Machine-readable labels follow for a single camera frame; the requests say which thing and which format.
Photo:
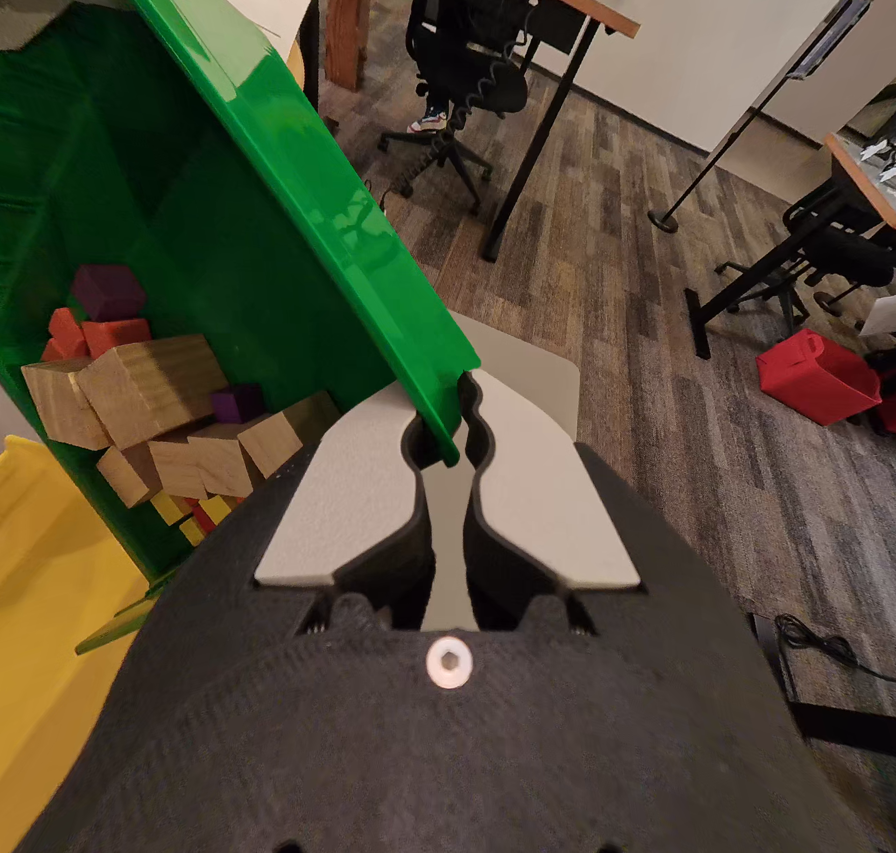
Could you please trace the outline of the wooden table leg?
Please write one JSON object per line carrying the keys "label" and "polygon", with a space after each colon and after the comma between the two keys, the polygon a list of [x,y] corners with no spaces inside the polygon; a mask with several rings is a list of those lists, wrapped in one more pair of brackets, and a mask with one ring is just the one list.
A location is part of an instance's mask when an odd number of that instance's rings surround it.
{"label": "wooden table leg", "polygon": [[330,82],[353,93],[358,92],[363,84],[371,2],[327,2],[324,73]]}

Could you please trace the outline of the red plastic bin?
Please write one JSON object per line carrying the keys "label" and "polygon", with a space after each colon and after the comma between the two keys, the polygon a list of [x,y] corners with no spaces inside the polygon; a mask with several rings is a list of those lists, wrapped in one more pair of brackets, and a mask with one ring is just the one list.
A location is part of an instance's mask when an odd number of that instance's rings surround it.
{"label": "red plastic bin", "polygon": [[762,392],[820,426],[881,404],[881,380],[866,360],[810,329],[756,356]]}

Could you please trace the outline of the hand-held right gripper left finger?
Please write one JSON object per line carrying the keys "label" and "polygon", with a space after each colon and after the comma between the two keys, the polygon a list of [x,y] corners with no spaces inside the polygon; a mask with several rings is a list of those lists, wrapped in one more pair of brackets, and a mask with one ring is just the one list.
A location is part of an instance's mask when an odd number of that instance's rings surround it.
{"label": "hand-held right gripper left finger", "polygon": [[253,578],[263,587],[358,593],[392,627],[421,628],[435,574],[422,470],[434,443],[389,385],[323,435]]}

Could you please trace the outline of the yellow plastic box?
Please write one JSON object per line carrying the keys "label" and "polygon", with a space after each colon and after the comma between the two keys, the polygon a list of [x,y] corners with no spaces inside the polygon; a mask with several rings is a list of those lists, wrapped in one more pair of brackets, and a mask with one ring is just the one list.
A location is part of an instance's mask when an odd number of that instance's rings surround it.
{"label": "yellow plastic box", "polygon": [[1,850],[12,851],[91,734],[131,644],[75,647],[148,584],[49,449],[1,457]]}

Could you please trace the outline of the black table base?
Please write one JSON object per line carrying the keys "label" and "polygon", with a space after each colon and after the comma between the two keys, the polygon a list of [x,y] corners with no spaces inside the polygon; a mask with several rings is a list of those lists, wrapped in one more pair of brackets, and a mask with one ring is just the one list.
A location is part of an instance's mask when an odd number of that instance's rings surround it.
{"label": "black table base", "polygon": [[815,650],[847,670],[894,684],[895,677],[868,667],[841,635],[819,634],[790,613],[772,618],[748,613],[748,627],[778,684],[800,735],[806,741],[850,747],[873,754],[895,755],[895,718],[800,700],[788,651]]}

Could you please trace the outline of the black white gadget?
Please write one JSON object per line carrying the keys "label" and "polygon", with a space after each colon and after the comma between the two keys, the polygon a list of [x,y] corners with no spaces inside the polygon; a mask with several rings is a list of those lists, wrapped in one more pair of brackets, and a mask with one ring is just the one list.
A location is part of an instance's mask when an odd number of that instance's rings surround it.
{"label": "black white gadget", "polygon": [[863,148],[859,156],[859,164],[875,175],[879,184],[894,184],[895,179],[895,143],[894,140],[881,138],[879,141]]}

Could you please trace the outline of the black office chair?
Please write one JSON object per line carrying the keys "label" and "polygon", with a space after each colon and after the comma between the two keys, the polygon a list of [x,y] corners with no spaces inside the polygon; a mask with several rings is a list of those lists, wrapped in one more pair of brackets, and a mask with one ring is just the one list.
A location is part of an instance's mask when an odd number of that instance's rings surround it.
{"label": "black office chair", "polygon": [[861,193],[846,192],[829,179],[789,206],[782,221],[789,234],[814,218],[832,202],[839,204],[830,222],[800,243],[796,251],[778,268],[769,271],[756,284],[757,290],[741,296],[727,306],[727,312],[739,312],[740,306],[754,299],[767,302],[777,298],[786,328],[793,334],[810,317],[799,294],[799,279],[807,287],[816,287],[825,276],[840,276],[849,286],[837,296],[816,294],[814,299],[824,310],[838,314],[835,305],[862,287],[887,287],[894,278],[894,230],[886,226],[871,237],[863,232],[880,223],[879,214]]}
{"label": "black office chair", "polygon": [[431,165],[450,163],[472,197],[471,213],[482,204],[468,166],[479,167],[482,181],[491,180],[492,164],[469,149],[459,136],[476,110],[501,117],[519,113],[529,98],[525,69],[512,54],[529,34],[534,7],[530,0],[412,0],[405,44],[418,69],[417,93],[427,106],[441,105],[449,113],[445,130],[412,134],[384,132],[377,143],[387,151],[391,142],[420,146],[424,155],[398,175],[379,201],[387,197],[409,199],[413,183]]}

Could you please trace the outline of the long wooden desk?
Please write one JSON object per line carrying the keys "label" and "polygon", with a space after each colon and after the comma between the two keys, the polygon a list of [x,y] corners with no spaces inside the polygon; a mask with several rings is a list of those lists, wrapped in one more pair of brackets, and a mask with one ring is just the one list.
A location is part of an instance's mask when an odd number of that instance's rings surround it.
{"label": "long wooden desk", "polygon": [[[865,147],[856,141],[854,135],[842,135],[840,133],[829,134],[824,140],[824,147],[829,150],[832,156],[832,172],[829,179],[833,179],[838,186],[844,187],[848,193],[861,193],[868,200],[871,208],[881,218],[878,225],[863,232],[863,235],[866,238],[871,238],[875,232],[884,229],[886,226],[890,226],[894,230],[894,185],[876,183],[875,175],[868,172],[865,166],[859,164],[860,152]],[[727,311],[727,306],[733,300],[755,292],[757,290],[756,284],[769,271],[780,267],[808,236],[814,234],[822,226],[827,225],[833,213],[839,207],[839,204],[832,202],[828,207],[820,209],[814,218],[807,220],[795,233],[788,234],[782,242],[773,247],[752,266],[746,267],[732,261],[726,261],[717,265],[714,269],[716,274],[720,275],[726,269],[732,268],[738,272],[738,277],[727,284],[707,303],[701,303],[698,294],[693,289],[687,288],[685,290],[694,349],[700,358],[711,358],[711,346],[706,331],[709,322],[724,311]],[[813,299],[816,294],[829,295],[824,292],[816,292],[813,295]],[[841,301],[835,305],[838,314],[832,315],[837,316],[840,314],[837,306]]]}

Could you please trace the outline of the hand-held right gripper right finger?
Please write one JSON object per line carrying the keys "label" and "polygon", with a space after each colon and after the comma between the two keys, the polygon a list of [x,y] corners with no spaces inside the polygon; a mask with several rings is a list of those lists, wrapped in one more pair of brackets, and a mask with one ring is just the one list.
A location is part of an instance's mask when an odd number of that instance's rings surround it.
{"label": "hand-held right gripper right finger", "polygon": [[573,438],[485,370],[458,382],[474,468],[463,523],[469,599],[481,631],[509,632],[533,599],[566,609],[581,592],[630,592],[642,580]]}

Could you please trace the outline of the pile of wooden coloured cubes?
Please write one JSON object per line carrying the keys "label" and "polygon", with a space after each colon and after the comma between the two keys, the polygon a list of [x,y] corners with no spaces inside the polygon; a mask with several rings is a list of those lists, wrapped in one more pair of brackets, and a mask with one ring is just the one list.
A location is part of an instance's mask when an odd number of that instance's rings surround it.
{"label": "pile of wooden coloured cubes", "polygon": [[154,338],[130,268],[80,265],[21,376],[51,442],[98,453],[121,504],[145,503],[193,547],[340,416],[318,390],[281,411],[228,384],[205,336]]}

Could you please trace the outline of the tablet on floor stand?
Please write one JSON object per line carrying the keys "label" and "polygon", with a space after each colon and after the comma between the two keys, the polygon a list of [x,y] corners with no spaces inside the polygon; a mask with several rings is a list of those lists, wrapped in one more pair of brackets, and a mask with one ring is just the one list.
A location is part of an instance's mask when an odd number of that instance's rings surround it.
{"label": "tablet on floor stand", "polygon": [[725,141],[713,151],[700,169],[699,174],[690,182],[676,201],[665,210],[651,209],[648,211],[647,217],[656,229],[669,234],[678,231],[678,220],[676,218],[678,209],[695,192],[706,175],[718,164],[733,144],[739,140],[750,124],[763,114],[767,105],[777,96],[778,91],[786,82],[805,80],[824,63],[848,33],[865,16],[872,2],[873,0],[842,0],[835,7],[832,15],[825,19],[822,30],[811,39],[809,44],[804,46],[778,80],[772,84],[770,90],[763,94],[758,105],[748,108],[739,124],[728,133]]}

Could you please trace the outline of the wood-edged desk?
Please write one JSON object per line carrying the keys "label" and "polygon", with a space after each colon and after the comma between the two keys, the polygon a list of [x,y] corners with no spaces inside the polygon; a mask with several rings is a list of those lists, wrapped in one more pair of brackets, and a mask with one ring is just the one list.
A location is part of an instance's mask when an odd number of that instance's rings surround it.
{"label": "wood-edged desk", "polygon": [[[483,3],[488,0],[474,1]],[[602,28],[607,35],[619,33],[633,39],[640,29],[640,24],[622,7],[622,0],[530,0],[530,4],[534,7],[534,11],[529,22],[529,34],[512,54],[514,64],[525,69],[527,84],[527,70],[542,43],[566,53],[569,60],[482,245],[480,257],[491,263],[497,261],[511,213],[531,177],[554,122],[571,91],[575,76],[598,31]]]}

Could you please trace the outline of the green plastic box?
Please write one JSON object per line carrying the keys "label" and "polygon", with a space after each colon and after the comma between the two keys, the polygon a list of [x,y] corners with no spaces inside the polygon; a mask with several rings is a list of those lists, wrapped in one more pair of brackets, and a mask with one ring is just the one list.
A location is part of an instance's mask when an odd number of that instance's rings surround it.
{"label": "green plastic box", "polygon": [[481,365],[264,33],[226,0],[2,0],[2,385],[148,579],[190,545],[53,440],[22,368],[79,268],[128,268],[181,389],[342,411],[397,381],[457,463]]}

